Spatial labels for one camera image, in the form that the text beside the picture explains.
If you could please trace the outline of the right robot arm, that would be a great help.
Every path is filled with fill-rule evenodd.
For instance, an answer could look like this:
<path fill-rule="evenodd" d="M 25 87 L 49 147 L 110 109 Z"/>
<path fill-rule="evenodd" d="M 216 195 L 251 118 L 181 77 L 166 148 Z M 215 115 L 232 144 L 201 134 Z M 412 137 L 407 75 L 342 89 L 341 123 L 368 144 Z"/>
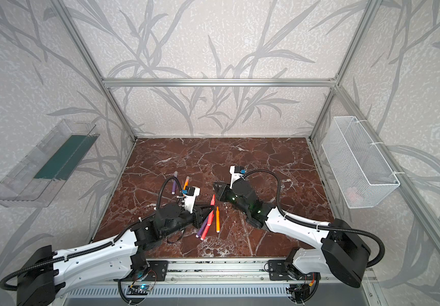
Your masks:
<path fill-rule="evenodd" d="M 250 183 L 242 178 L 233 184 L 215 182 L 213 189 L 219 201 L 243 212 L 251 226 L 311 246 L 295 248 L 286 258 L 286 270 L 294 279 L 331 273 L 340 282 L 358 288 L 365 270 L 378 264 L 385 255 L 384 243 L 378 236 L 351 228 L 342 219 L 329 223 L 283 212 L 277 205 L 261 201 Z"/>

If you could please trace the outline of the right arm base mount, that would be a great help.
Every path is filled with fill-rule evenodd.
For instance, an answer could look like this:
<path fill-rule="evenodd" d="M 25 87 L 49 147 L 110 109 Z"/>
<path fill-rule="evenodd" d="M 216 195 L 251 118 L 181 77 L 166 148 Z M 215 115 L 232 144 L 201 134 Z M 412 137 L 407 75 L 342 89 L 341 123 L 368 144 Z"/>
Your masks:
<path fill-rule="evenodd" d="M 284 260 L 268 260 L 266 270 L 271 281 L 318 281 L 318 273 L 303 274 L 292 264 L 286 265 Z"/>

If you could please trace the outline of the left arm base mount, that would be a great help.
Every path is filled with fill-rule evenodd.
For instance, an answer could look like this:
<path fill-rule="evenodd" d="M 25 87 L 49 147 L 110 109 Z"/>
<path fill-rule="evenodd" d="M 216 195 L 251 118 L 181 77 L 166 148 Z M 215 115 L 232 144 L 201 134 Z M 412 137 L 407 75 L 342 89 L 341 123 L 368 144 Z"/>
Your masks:
<path fill-rule="evenodd" d="M 164 282 L 168 271 L 168 264 L 169 261 L 167 260 L 148 261 L 148 269 L 138 274 L 138 281 Z"/>

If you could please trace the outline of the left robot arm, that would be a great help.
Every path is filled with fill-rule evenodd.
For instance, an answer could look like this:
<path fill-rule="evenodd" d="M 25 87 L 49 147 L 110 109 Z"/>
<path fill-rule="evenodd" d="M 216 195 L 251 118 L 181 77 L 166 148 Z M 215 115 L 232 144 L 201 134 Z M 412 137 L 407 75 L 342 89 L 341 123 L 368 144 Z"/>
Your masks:
<path fill-rule="evenodd" d="M 138 280 L 151 270 L 147 251 L 190 225 L 199 228 L 212 211 L 211 205 L 195 205 L 189 212 L 169 203 L 116 236 L 73 249 L 42 247 L 20 270 L 3 277 L 0 289 L 16 292 L 18 305 L 49 305 L 59 295 L 90 284 Z"/>

